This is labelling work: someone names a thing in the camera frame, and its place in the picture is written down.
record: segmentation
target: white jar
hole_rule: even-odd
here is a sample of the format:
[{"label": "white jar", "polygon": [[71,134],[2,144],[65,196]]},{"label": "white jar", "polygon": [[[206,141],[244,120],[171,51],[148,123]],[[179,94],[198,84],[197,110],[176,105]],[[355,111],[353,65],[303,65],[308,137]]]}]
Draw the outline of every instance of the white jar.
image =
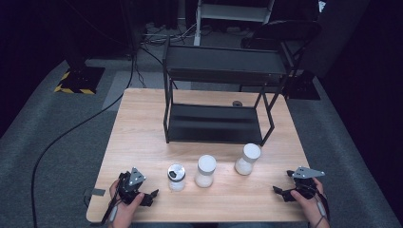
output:
[{"label": "white jar", "polygon": [[213,156],[203,155],[199,158],[198,172],[195,177],[195,182],[199,187],[211,186],[216,164],[216,159]]},{"label": "white jar", "polygon": [[169,188],[172,191],[182,191],[184,188],[184,168],[181,164],[172,164],[168,168]]},{"label": "white jar", "polygon": [[253,163],[260,157],[260,148],[248,143],[243,147],[243,154],[235,163],[235,169],[241,175],[249,175],[252,173]]}]

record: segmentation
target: black metal shelf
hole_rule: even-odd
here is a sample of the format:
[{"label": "black metal shelf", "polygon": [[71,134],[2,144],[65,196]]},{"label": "black metal shelf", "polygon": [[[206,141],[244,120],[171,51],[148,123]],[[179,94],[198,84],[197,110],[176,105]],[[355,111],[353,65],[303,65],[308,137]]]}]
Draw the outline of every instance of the black metal shelf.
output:
[{"label": "black metal shelf", "polygon": [[253,107],[173,104],[170,141],[257,143],[262,141],[258,114]]},{"label": "black metal shelf", "polygon": [[[288,78],[280,77],[289,73],[288,59],[286,51],[172,46],[168,39],[163,54],[166,142],[256,143],[263,146],[275,128],[271,108]],[[281,82],[269,102],[264,88],[273,77],[281,78]],[[261,84],[262,88],[254,106],[175,104],[174,81],[253,83]],[[256,110],[261,98],[270,123],[264,136]]]}]

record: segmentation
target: jar lid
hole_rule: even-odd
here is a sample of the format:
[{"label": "jar lid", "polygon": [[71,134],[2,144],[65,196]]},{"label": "jar lid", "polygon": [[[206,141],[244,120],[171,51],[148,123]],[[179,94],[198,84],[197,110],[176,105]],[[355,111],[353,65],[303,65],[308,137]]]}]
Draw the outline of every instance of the jar lid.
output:
[{"label": "jar lid", "polygon": [[253,144],[248,143],[243,147],[242,158],[247,162],[255,162],[260,157],[260,148]]},{"label": "jar lid", "polygon": [[199,172],[205,176],[212,175],[216,170],[216,159],[211,155],[203,155],[199,158]]},{"label": "jar lid", "polygon": [[168,178],[170,181],[180,182],[184,179],[184,168],[181,164],[172,164],[168,168]]}]

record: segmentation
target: gray carpet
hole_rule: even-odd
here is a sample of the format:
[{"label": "gray carpet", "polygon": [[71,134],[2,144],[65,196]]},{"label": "gray carpet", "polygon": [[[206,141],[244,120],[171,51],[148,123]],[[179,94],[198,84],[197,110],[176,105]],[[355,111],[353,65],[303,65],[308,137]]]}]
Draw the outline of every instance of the gray carpet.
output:
[{"label": "gray carpet", "polygon": [[[212,32],[201,38],[201,44],[237,48],[240,38]],[[187,39],[186,43],[192,44],[193,40]],[[149,50],[161,59],[162,47]],[[145,84],[162,87],[157,82],[158,72],[162,75],[161,65],[144,51],[139,52],[138,60]],[[30,178],[40,154],[58,136],[110,104],[125,88],[130,61],[94,59],[86,64],[106,68],[96,95],[53,92],[68,69],[63,62],[37,87],[1,139],[0,227],[32,226]],[[327,174],[320,180],[329,197],[333,227],[401,227],[317,80],[315,85],[320,101],[289,100],[287,104],[311,167]],[[136,72],[132,86],[142,86]],[[238,89],[233,85],[204,84],[178,87]],[[35,179],[39,227],[89,226],[83,194],[97,179],[116,107],[65,135],[43,157]],[[307,225],[277,223],[276,227]]]}]

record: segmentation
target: black cable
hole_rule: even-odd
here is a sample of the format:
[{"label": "black cable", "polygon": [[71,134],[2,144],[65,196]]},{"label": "black cable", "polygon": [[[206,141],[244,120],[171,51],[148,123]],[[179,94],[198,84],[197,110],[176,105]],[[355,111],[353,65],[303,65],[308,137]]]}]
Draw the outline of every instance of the black cable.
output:
[{"label": "black cable", "polygon": [[147,86],[145,85],[145,82],[144,82],[144,77],[143,77],[143,75],[140,73],[140,71],[139,71],[139,66],[137,65],[137,55],[135,55],[134,68],[136,69],[137,74],[139,75],[139,81],[140,81],[140,83],[143,85],[143,88],[147,88]]},{"label": "black cable", "polygon": [[[131,80],[133,78],[133,68],[134,68],[134,60],[132,58],[132,62],[131,62],[131,73],[130,73],[130,79],[127,83],[126,88],[128,88],[130,86]],[[38,224],[37,224],[37,218],[36,218],[36,208],[35,208],[35,195],[34,195],[34,190],[35,190],[35,175],[36,175],[36,170],[38,169],[39,163],[41,161],[41,159],[44,157],[44,155],[47,153],[47,151],[56,143],[58,142],[60,139],[62,139],[66,134],[70,133],[71,131],[75,130],[76,128],[78,128],[79,126],[87,123],[88,121],[94,119],[95,117],[99,116],[101,113],[105,112],[106,110],[108,110],[110,107],[112,107],[113,105],[115,105],[119,100],[122,99],[122,97],[124,96],[124,94],[122,94],[118,99],[116,99],[112,104],[110,104],[109,106],[107,106],[106,108],[102,109],[101,111],[97,112],[96,114],[92,115],[91,117],[87,118],[86,120],[78,123],[77,125],[71,127],[71,129],[67,130],[65,133],[61,134],[59,137],[57,137],[55,140],[53,140],[46,148],[45,150],[41,153],[41,155],[39,156],[38,160],[36,161],[35,166],[33,167],[33,171],[32,171],[32,177],[31,177],[31,181],[30,181],[30,201],[31,201],[31,207],[32,207],[32,217],[33,217],[33,227],[37,228]]]},{"label": "black cable", "polygon": [[205,30],[205,27],[209,27],[209,26],[204,26],[201,28],[201,36],[208,36],[211,32],[214,31],[211,27],[209,27],[209,30],[205,34],[203,34],[202,31]]},{"label": "black cable", "polygon": [[152,34],[148,34],[148,30],[147,30],[147,38],[144,39],[144,42],[145,42],[145,43],[151,42],[151,38],[152,38],[154,35],[160,33],[160,32],[163,31],[163,30],[165,30],[165,27],[159,28],[157,31],[152,32]]},{"label": "black cable", "polygon": [[131,48],[133,48],[134,50],[134,43],[133,43],[133,39],[131,37],[131,31],[128,30],[129,28],[129,23],[127,22],[127,18],[126,18],[126,14],[125,14],[125,9],[124,9],[124,5],[122,3],[123,0],[120,0],[120,5],[121,5],[121,11],[122,11],[122,15],[124,17],[124,23],[125,23],[125,33],[126,33],[126,38],[127,38],[127,43],[131,44]]},{"label": "black cable", "polygon": [[185,33],[182,33],[182,31],[181,31],[180,27],[178,27],[178,31],[179,31],[179,32],[180,32],[180,34],[181,34],[180,38],[181,38],[181,40],[182,40],[182,43],[184,44],[184,39],[183,39],[183,36],[184,36],[184,35],[186,35],[186,34],[185,34]]},{"label": "black cable", "polygon": [[[322,215],[322,217],[320,218],[320,220],[317,222],[317,224],[314,226],[314,228],[317,228],[318,225],[325,220],[329,225],[330,225],[330,211],[329,211],[329,206],[328,206],[328,202],[327,199],[323,196],[323,194],[321,194],[319,192],[319,190],[317,190],[317,195],[319,196],[319,199],[314,196],[314,199],[317,201],[317,203],[321,203],[322,206],[324,206],[323,209],[325,209],[325,215],[322,214],[321,210],[319,210],[319,213]],[[312,228],[311,223],[308,222],[308,228]]]},{"label": "black cable", "polygon": [[88,203],[86,203],[86,197],[84,197],[84,199],[83,199],[83,202],[84,202],[84,205],[86,206],[86,208],[88,208]]},{"label": "black cable", "polygon": [[[151,57],[153,57],[154,59],[156,59],[160,64],[161,64],[161,66],[163,66],[163,62],[161,62],[161,60],[159,60],[155,55],[153,55],[151,52],[149,52],[147,49],[145,49],[144,47],[140,47],[143,51],[145,51],[145,52],[147,52],[149,55],[151,55]],[[178,89],[178,87],[176,86],[176,84],[175,84],[175,82],[172,82],[172,84],[174,85],[174,87],[176,88],[176,89]]]},{"label": "black cable", "polygon": [[122,202],[122,199],[117,199],[117,198],[118,198],[119,189],[121,188],[122,181],[124,178],[125,178],[125,176],[122,176],[122,175],[119,176],[119,181],[116,186],[115,195],[110,200],[109,205],[107,206],[106,212],[105,212],[101,222],[91,223],[89,226],[100,227],[100,226],[105,225],[106,221],[109,219],[110,213],[112,212],[113,208]]},{"label": "black cable", "polygon": [[[187,38],[186,34],[187,33],[170,35],[171,43],[182,42],[183,44],[185,44],[184,38]],[[159,47],[159,46],[162,46],[163,44],[165,44],[165,41],[166,41],[166,38],[158,38],[158,39],[154,39],[154,40],[148,39],[147,41],[144,41],[143,44],[148,44],[151,46]]]}]

